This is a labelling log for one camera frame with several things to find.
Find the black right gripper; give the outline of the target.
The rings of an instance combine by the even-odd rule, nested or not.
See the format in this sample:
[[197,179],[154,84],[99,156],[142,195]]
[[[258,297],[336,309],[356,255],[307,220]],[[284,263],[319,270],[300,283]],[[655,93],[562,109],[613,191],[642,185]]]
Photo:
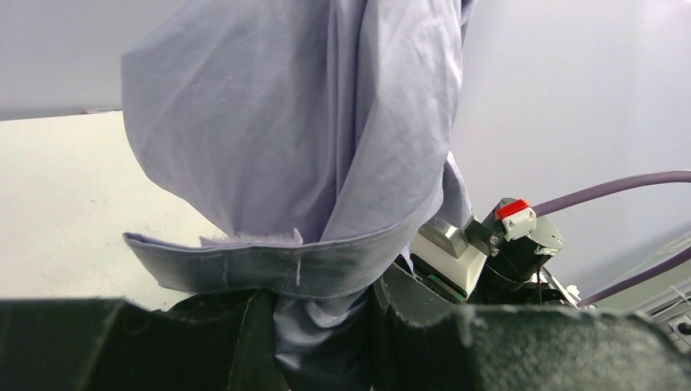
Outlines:
[[544,267],[564,247],[561,232],[538,217],[524,200],[503,198],[482,221],[471,221],[464,234],[486,255],[469,304],[577,305]]

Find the lavender folding umbrella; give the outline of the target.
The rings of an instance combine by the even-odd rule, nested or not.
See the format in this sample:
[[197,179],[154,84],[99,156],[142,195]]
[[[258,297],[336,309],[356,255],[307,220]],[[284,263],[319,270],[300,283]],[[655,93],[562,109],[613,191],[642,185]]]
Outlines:
[[125,240],[165,287],[264,288],[292,390],[368,390],[368,289],[471,207],[451,152],[472,1],[190,1],[121,58],[147,177],[228,236]]

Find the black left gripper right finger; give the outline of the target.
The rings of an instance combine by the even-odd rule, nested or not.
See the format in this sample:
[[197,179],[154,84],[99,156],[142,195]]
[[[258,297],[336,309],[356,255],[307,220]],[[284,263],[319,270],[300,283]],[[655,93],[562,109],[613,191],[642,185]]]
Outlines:
[[371,288],[377,390],[687,390],[689,360],[640,314],[453,305],[391,266]]

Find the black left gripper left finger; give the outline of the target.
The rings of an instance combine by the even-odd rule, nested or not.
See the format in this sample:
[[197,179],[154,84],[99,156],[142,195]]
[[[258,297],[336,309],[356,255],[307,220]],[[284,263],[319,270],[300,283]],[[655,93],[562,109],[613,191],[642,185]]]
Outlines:
[[266,292],[1,303],[4,390],[285,390]]

